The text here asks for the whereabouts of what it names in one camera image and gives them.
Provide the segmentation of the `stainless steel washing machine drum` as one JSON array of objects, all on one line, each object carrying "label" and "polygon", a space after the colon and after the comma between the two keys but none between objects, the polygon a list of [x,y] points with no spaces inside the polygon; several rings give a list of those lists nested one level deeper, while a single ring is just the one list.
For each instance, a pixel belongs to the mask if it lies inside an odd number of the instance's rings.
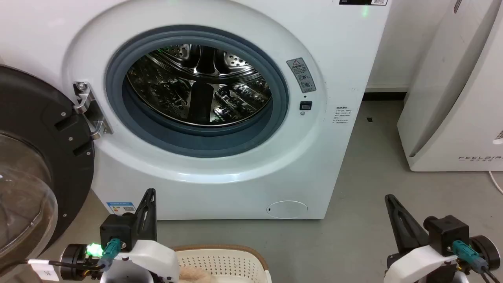
[{"label": "stainless steel washing machine drum", "polygon": [[137,97],[155,113],[191,127],[231,127],[266,109],[273,95],[245,59],[198,44],[158,48],[127,72]]}]

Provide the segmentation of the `blue energy label sticker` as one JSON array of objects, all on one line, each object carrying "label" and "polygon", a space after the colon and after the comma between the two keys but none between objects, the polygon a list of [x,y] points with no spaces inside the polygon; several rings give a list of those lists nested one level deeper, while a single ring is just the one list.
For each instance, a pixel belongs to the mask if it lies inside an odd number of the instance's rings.
[{"label": "blue energy label sticker", "polygon": [[124,213],[136,213],[136,207],[132,202],[107,202],[111,214],[123,215]]}]

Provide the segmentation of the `white front-load washing machine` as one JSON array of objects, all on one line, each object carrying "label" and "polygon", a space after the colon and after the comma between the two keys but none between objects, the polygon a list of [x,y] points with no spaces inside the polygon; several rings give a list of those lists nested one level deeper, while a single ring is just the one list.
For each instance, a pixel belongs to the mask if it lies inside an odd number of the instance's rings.
[{"label": "white front-load washing machine", "polygon": [[[107,202],[140,204],[157,192],[159,220],[274,219],[282,200],[325,217],[391,2],[383,0],[0,0],[0,66],[32,75],[78,104],[73,83],[88,82],[114,131],[93,140],[90,185]],[[137,138],[108,102],[105,79],[115,52],[158,27],[223,30],[271,56],[290,104],[278,131],[234,156],[194,158]],[[302,57],[316,91],[302,93],[286,61]],[[300,111],[301,101],[312,109]]]}]

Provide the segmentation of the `grey rubber door gasket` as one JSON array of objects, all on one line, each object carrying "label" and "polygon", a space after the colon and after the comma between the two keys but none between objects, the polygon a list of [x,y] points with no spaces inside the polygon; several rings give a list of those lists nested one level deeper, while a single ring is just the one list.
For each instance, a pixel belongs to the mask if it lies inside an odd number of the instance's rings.
[{"label": "grey rubber door gasket", "polygon": [[[176,44],[215,47],[247,60],[268,83],[271,104],[261,114],[231,127],[191,127],[155,113],[137,97],[127,72],[142,56]],[[166,152],[194,158],[234,156],[259,147],[278,131],[290,104],[284,75],[264,50],[235,34],[197,25],[158,27],[131,38],[112,57],[105,89],[111,108],[129,132]]]}]

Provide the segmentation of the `metal door hinge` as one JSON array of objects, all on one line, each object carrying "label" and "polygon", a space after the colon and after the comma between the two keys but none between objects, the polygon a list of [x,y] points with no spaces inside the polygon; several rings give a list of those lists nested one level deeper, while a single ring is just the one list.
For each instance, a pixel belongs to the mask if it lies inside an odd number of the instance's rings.
[{"label": "metal door hinge", "polygon": [[85,118],[90,129],[90,138],[98,140],[105,134],[113,134],[111,124],[108,123],[90,84],[77,81],[73,83],[73,88],[78,101],[73,108],[77,114]]}]

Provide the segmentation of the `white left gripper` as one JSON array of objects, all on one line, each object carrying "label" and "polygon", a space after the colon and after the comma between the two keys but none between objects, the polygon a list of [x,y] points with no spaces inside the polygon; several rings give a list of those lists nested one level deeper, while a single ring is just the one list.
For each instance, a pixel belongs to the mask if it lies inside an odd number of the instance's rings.
[{"label": "white left gripper", "polygon": [[135,213],[136,244],[118,253],[100,283],[178,283],[180,266],[174,250],[158,239],[156,190],[147,189]]}]

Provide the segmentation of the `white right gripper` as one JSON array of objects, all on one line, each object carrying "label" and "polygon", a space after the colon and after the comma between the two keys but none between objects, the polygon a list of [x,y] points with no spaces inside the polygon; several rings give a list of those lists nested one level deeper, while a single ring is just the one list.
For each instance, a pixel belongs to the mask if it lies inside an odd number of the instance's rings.
[{"label": "white right gripper", "polygon": [[428,234],[395,195],[385,196],[398,253],[387,258],[384,283],[459,283],[458,256],[428,245]]}]

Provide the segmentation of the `white air purifier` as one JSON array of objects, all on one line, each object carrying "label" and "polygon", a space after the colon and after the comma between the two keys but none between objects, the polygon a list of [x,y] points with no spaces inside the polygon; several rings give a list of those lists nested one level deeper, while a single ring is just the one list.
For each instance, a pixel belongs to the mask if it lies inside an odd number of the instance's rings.
[{"label": "white air purifier", "polygon": [[503,172],[503,0],[452,0],[397,129],[412,171]]}]

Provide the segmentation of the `grey warning sticker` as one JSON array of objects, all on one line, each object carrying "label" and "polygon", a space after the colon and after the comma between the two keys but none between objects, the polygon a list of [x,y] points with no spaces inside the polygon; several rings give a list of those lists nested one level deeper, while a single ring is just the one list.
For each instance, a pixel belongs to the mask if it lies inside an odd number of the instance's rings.
[{"label": "grey warning sticker", "polygon": [[316,91],[316,85],[310,70],[302,57],[286,61],[288,67],[293,73],[302,93]]}]

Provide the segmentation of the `washing machine door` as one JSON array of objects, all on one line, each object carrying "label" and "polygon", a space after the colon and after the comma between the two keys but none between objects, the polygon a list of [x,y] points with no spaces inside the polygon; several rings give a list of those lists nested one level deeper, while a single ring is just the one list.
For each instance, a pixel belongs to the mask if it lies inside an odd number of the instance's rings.
[{"label": "washing machine door", "polygon": [[90,128],[73,102],[41,79],[0,66],[0,280],[68,229],[94,170]]}]

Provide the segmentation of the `oval filter cover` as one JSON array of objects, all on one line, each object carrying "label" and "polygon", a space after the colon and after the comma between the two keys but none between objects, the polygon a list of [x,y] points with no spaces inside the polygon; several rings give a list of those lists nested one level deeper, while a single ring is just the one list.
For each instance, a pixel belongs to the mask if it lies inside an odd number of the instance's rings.
[{"label": "oval filter cover", "polygon": [[267,209],[269,216],[282,219],[293,220],[301,219],[308,212],[308,207],[300,201],[282,200],[270,204]]}]

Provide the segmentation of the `white laundry basket brown rim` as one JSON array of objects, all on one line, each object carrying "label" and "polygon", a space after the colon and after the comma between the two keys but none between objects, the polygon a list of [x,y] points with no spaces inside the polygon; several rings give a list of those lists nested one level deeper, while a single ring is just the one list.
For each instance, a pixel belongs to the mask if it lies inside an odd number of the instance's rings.
[{"label": "white laundry basket brown rim", "polygon": [[174,247],[178,263],[210,272],[217,283],[272,283],[266,260],[250,247],[191,245]]}]

